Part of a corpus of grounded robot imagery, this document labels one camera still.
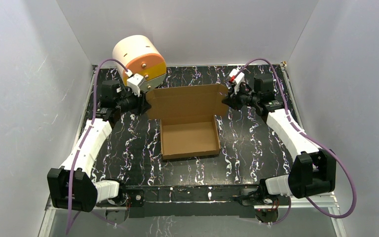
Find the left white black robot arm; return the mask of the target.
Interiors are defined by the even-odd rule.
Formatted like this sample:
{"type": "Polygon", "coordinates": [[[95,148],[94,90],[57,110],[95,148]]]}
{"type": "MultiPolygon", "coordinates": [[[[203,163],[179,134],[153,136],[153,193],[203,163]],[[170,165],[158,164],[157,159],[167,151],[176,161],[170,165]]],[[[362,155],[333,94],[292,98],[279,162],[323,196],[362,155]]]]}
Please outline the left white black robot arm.
{"type": "Polygon", "coordinates": [[[116,80],[105,81],[100,92],[100,97],[94,100],[92,117],[69,156],[47,174],[50,199],[56,208],[91,212],[96,204],[106,200],[115,205],[127,201],[128,193],[122,181],[93,182],[92,168],[121,115],[127,112],[142,115],[151,106],[142,87],[130,79],[126,85],[116,80]]]}

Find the round white drawer cabinet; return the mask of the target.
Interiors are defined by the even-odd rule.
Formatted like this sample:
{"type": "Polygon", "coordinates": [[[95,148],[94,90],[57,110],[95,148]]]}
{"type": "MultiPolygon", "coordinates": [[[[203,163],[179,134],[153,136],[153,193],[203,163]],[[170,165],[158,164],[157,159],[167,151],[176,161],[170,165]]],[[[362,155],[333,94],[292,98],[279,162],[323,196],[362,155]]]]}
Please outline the round white drawer cabinet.
{"type": "Polygon", "coordinates": [[[142,91],[157,88],[165,80],[166,61],[146,36],[133,35],[120,40],[113,49],[112,57],[121,62],[116,63],[116,67],[124,85],[129,78],[124,68],[145,79],[140,86],[142,91]]]}

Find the brown cardboard box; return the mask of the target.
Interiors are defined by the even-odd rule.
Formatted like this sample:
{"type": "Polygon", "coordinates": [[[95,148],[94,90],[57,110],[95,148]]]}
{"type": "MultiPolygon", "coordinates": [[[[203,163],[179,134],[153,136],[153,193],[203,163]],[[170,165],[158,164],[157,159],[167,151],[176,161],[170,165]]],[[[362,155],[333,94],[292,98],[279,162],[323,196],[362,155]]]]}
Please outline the brown cardboard box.
{"type": "Polygon", "coordinates": [[[149,119],[160,121],[164,160],[217,156],[221,150],[216,116],[225,116],[223,84],[158,88],[146,93],[149,119]]]}

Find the aluminium front rail frame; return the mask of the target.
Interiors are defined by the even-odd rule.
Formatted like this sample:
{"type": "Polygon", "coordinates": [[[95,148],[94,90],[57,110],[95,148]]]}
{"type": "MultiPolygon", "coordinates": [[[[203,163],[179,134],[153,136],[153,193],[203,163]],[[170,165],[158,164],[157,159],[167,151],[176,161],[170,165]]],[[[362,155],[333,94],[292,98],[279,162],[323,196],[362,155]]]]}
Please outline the aluminium front rail frame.
{"type": "Polygon", "coordinates": [[[67,210],[49,203],[39,236],[252,236],[260,231],[278,236],[347,235],[342,220],[332,218],[340,212],[334,194],[236,200],[255,189],[254,185],[130,186],[126,200],[103,201],[92,212],[73,211],[75,221],[68,233],[67,210]]]}

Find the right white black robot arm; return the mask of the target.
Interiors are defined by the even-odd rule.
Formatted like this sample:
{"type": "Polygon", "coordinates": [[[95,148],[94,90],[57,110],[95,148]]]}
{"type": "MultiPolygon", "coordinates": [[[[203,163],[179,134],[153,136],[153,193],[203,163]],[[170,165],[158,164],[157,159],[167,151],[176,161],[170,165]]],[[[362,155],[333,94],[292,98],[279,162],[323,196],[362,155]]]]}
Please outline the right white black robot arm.
{"type": "Polygon", "coordinates": [[[236,197],[272,204],[279,196],[305,198],[330,193],[335,189],[335,158],[301,135],[298,124],[286,110],[283,100],[277,99],[272,77],[255,77],[251,88],[244,74],[236,70],[229,75],[230,89],[222,103],[235,110],[243,106],[254,108],[257,115],[277,133],[293,158],[290,173],[260,180],[257,190],[236,197]]]}

